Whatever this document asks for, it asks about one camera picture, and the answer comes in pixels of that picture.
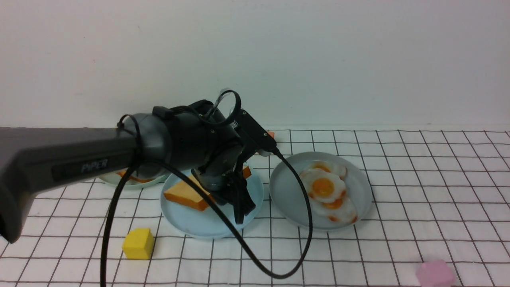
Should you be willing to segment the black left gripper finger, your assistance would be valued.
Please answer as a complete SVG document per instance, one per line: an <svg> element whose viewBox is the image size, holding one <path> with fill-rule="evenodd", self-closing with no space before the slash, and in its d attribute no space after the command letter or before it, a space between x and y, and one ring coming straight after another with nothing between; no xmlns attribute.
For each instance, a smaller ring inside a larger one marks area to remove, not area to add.
<svg viewBox="0 0 510 287"><path fill-rule="evenodd" d="M247 216L255 207L256 205L247 189L247 181L242 175L239 175L237 177L237 214Z"/></svg>
<svg viewBox="0 0 510 287"><path fill-rule="evenodd" d="M233 207L236 224L244 222L244 191L236 187L227 187L224 192L224 200Z"/></svg>

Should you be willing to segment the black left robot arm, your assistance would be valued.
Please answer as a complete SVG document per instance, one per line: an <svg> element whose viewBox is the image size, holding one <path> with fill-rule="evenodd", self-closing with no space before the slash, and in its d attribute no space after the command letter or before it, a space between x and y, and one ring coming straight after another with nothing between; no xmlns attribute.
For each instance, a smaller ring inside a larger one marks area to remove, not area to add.
<svg viewBox="0 0 510 287"><path fill-rule="evenodd" d="M225 118L208 100L184 107L155 106L126 116L115 128L2 128L1 236L20 237L37 194L127 169L137 176L164 174L158 162L191 170L219 205L231 204L236 224L254 208L242 165L257 152L264 129L240 109Z"/></svg>

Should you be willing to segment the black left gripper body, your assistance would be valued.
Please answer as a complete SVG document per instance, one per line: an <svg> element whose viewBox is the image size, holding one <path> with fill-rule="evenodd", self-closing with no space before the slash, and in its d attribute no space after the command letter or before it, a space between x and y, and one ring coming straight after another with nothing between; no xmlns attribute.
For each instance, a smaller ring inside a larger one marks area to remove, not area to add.
<svg viewBox="0 0 510 287"><path fill-rule="evenodd" d="M237 177L242 175L243 166L253 156L243 151L241 140L202 141L192 146L191 154L198 157L192 174L215 200L224 200L227 187L237 188Z"/></svg>

